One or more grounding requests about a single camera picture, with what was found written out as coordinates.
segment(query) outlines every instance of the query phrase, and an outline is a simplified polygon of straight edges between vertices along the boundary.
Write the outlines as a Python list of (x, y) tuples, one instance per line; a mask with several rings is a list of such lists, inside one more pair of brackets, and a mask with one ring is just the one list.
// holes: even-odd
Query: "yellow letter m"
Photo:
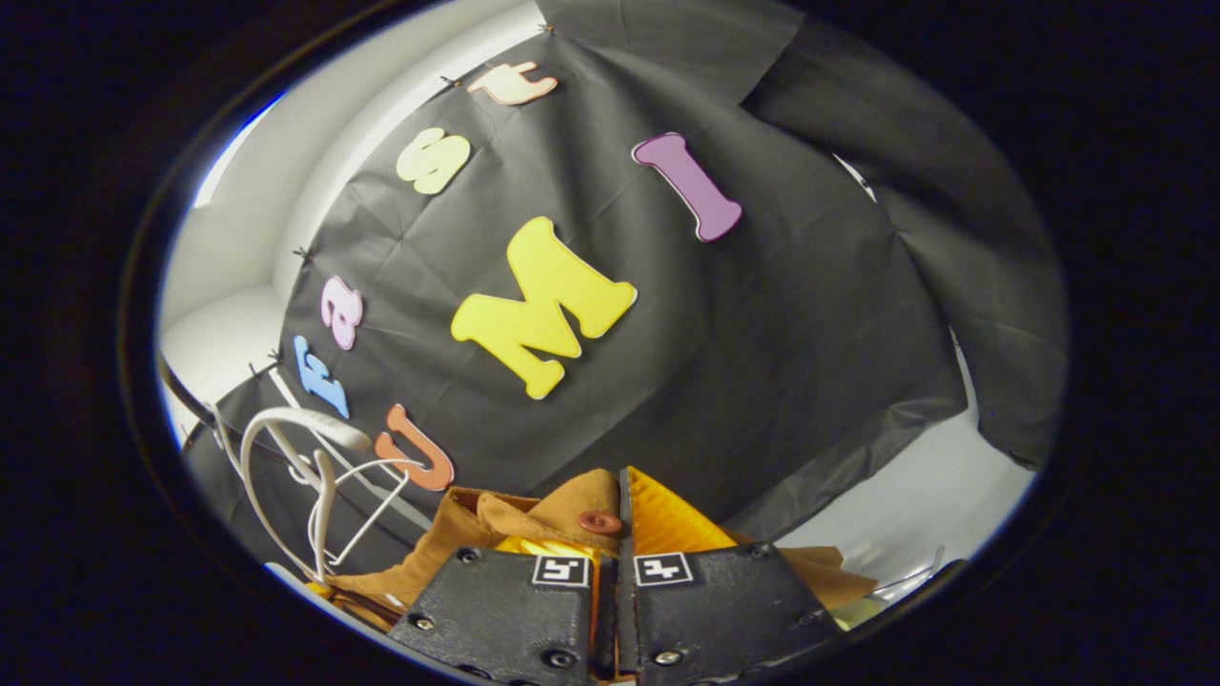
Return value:
[(637, 292), (584, 264), (559, 242), (547, 217), (529, 220), (509, 242), (509, 269), (525, 303), (471, 295), (454, 312), (449, 331), (495, 355), (525, 380), (526, 394), (540, 400), (564, 378), (564, 365), (542, 361), (526, 348), (581, 356), (581, 344), (559, 306), (576, 315), (586, 338), (600, 338), (636, 301)]

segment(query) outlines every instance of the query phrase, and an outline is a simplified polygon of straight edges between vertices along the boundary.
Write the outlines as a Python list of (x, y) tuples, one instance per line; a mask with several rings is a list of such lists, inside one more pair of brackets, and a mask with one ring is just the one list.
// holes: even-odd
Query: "dark cloth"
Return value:
[[(325, 218), (281, 336), (281, 370), (304, 406), (334, 413), (301, 387), (295, 336), (343, 383), (354, 426), (376, 437), (401, 403), (451, 458), (454, 486), (540, 497), (632, 464), (714, 521), (766, 538), (965, 409), (952, 325), (983, 436), (1022, 464), (1046, 458), (1064, 381), (1063, 287), (1032, 203), (960, 112), (771, 4), (539, 7), (554, 34), (461, 81), (533, 61), (527, 77), (555, 77), (555, 90), (505, 106), (447, 89), (387, 135)], [(395, 173), (429, 127), (472, 146), (437, 195)], [(684, 135), (744, 209), (723, 238), (697, 240), (682, 199), (631, 159), (665, 132)], [(471, 294), (522, 299), (505, 250), (537, 216), (639, 293), (604, 337), (581, 341), (580, 358), (556, 358), (566, 374), (543, 400), (450, 333)], [(332, 276), (364, 298), (350, 350), (318, 316)], [(429, 515), (440, 497), (404, 491)], [(400, 519), (386, 526), (417, 541)]]

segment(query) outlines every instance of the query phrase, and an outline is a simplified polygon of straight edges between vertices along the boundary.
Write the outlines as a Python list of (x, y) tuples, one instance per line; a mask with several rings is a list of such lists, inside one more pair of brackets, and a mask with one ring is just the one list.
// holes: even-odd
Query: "brown button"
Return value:
[(622, 521), (619, 518), (598, 510), (581, 513), (581, 516), (576, 518), (576, 522), (581, 525), (581, 529), (601, 536), (622, 531)]

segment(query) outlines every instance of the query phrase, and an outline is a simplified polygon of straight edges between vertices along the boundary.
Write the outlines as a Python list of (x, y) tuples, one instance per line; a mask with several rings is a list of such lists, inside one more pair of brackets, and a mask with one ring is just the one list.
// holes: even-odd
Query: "bolt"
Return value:
[(483, 679), (490, 679), (492, 677), (490, 674), (483, 671), (482, 669), (478, 669), (477, 666), (471, 666), (468, 664), (464, 664), (464, 665), (459, 666), (458, 669), (460, 669), (460, 670), (462, 670), (462, 671), (465, 671), (467, 674), (473, 674), (475, 676), (483, 677)]
[(826, 610), (814, 610), (809, 614), (802, 615), (797, 619), (797, 624), (802, 626), (809, 626), (815, 621), (820, 621), (826, 615)]
[(567, 651), (550, 651), (543, 655), (543, 662), (554, 668), (567, 669), (576, 664), (576, 655)]
[(671, 664), (678, 664), (682, 662), (682, 653), (677, 651), (662, 651), (653, 657), (653, 662), (661, 666), (670, 666)]

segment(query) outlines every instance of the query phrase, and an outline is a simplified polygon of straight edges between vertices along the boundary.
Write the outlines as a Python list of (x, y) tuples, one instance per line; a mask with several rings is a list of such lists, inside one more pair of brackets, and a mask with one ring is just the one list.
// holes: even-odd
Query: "wire hanger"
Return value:
[[(366, 436), (362, 431), (350, 425), (343, 424), (342, 421), (333, 419), (328, 415), (325, 415), (322, 413), (315, 410), (306, 410), (301, 408), (270, 408), (254, 415), (254, 419), (251, 419), (249, 426), (246, 426), (245, 433), (242, 436), (242, 447), (239, 455), (233, 454), (233, 446), (232, 443), (229, 443), (227, 433), (221, 432), (221, 439), (224, 443), (224, 452), (228, 455), (229, 461), (238, 470), (238, 475), (240, 476), (242, 482), (245, 486), (246, 497), (250, 499), (250, 505), (254, 508), (254, 513), (259, 516), (259, 521), (262, 522), (262, 526), (267, 531), (267, 535), (270, 535), (271, 540), (274, 541), (276, 546), (278, 546), (279, 549), (283, 551), (285, 555), (288, 555), (288, 559), (290, 559), (298, 568), (300, 568), (301, 572), (305, 574), (306, 579), (314, 581), (315, 583), (322, 586), (323, 588), (329, 588), (329, 585), (326, 582), (326, 572), (329, 568), (329, 565), (327, 564), (327, 557), (331, 558), (329, 564), (333, 565), (340, 564), (346, 558), (348, 553), (350, 553), (351, 549), (355, 547), (355, 544), (360, 541), (360, 538), (362, 538), (364, 535), (368, 531), (368, 529), (372, 526), (372, 522), (382, 514), (382, 511), (386, 510), (390, 500), (398, 497), (398, 494), (401, 492), (401, 489), (406, 486), (407, 481), (410, 480), (404, 474), (398, 487), (394, 488), (394, 491), (389, 493), (389, 496), (382, 502), (382, 504), (377, 508), (377, 510), (373, 511), (373, 514), (367, 518), (364, 526), (360, 529), (360, 531), (356, 532), (355, 536), (351, 537), (351, 540), (348, 542), (343, 552), (339, 553), (338, 555), (334, 555), (328, 551), (326, 551), (326, 533), (327, 533), (327, 525), (329, 524), (331, 520), (331, 510), (332, 507), (334, 505), (334, 499), (336, 494), (338, 493), (339, 485), (342, 485), (349, 477), (357, 475), (360, 471), (365, 469), (384, 464), (405, 463), (410, 460), (400, 460), (400, 459), (371, 460), (357, 468), (349, 469), (343, 474), (343, 476), (336, 478), (334, 468), (332, 466), (331, 458), (329, 455), (327, 455), (326, 450), (322, 450), (321, 448), (316, 448), (314, 450), (314, 463), (317, 465), (317, 469), (315, 470), (309, 464), (309, 461), (306, 461), (306, 459), (303, 458), (300, 453), (296, 452), (296, 448), (288, 441), (288, 438), (279, 430), (281, 422), (301, 426), (304, 428), (310, 430), (311, 432), (315, 432), (320, 437), (325, 437), (338, 446), (353, 450), (367, 450), (372, 446), (372, 442), (368, 439), (368, 436)], [(267, 515), (262, 511), (261, 503), (259, 503), (259, 496), (255, 492), (254, 480), (251, 478), (250, 454), (254, 448), (255, 438), (264, 430), (271, 433), (271, 438), (279, 447), (283, 455), (288, 458), (288, 461), (293, 465), (296, 474), (305, 480), (307, 486), (312, 487), (315, 491), (318, 492), (317, 502), (310, 510), (310, 516), (309, 520), (306, 521), (306, 531), (309, 533), (307, 538), (310, 541), (310, 548), (312, 548), (314, 553), (312, 563), (306, 563), (301, 558), (296, 557), (296, 554), (293, 553), (290, 549), (288, 549), (288, 546), (284, 544), (283, 540), (279, 538), (279, 535), (276, 533), (274, 527), (268, 521)]]
[[(278, 370), (276, 370), (276, 369), (268, 370), (267, 371), (267, 376), (271, 377), (272, 383), (274, 383), (276, 388), (279, 391), (279, 394), (283, 395), (285, 403), (288, 403), (290, 406), (298, 408), (298, 409), (301, 406), (300, 402), (296, 400), (296, 397), (293, 395), (293, 392), (288, 388), (288, 385), (284, 383), (284, 380), (279, 376), (279, 371)], [(327, 449), (327, 452), (329, 452), (331, 458), (333, 458), (334, 461), (339, 463), (340, 465), (343, 465), (344, 468), (346, 468), (349, 471), (354, 469), (354, 465), (351, 465), (350, 463), (348, 463), (348, 460), (345, 460), (343, 458), (343, 454), (340, 454), (338, 450), (336, 450), (334, 446), (331, 446), (325, 437), (322, 437), (317, 432), (314, 432), (314, 438), (316, 438), (317, 442), (321, 443), (322, 447)], [(407, 476), (406, 476), (405, 472), (398, 471), (398, 470), (392, 470), (392, 469), (389, 469), (389, 466), (387, 466), (389, 464), (394, 464), (393, 461), (390, 461), (390, 463), (387, 463), (387, 461), (376, 461), (376, 463), (368, 463), (368, 464), (378, 464), (378, 465), (381, 465), (381, 469), (386, 474), (386, 476), (393, 478), (399, 486), (403, 486), (403, 482), (407, 478)], [(288, 474), (298, 483), (300, 483), (303, 486), (307, 485), (306, 481), (305, 481), (305, 478), (303, 476), (300, 476), (292, 466), (288, 468)], [(386, 491), (382, 489), (382, 488), (378, 488), (378, 487), (373, 486), (372, 482), (370, 482), (365, 477), (365, 475), (360, 474), (355, 478), (370, 493), (372, 493), (372, 494), (375, 494), (377, 497), (382, 497), (382, 498), (387, 497), (387, 496), (384, 496)], [(392, 500), (390, 503), (392, 503), (390, 504), (392, 509), (396, 510), (399, 514), (401, 514), (406, 519), (411, 520), (412, 522), (415, 522), (416, 525), (418, 525), (423, 530), (428, 530), (428, 529), (432, 527), (432, 520), (428, 519), (427, 516), (425, 516), (425, 514), (421, 513), (420, 510), (417, 510), (414, 507), (411, 507), (411, 504), (407, 503), (406, 500), (395, 499), (395, 500)]]

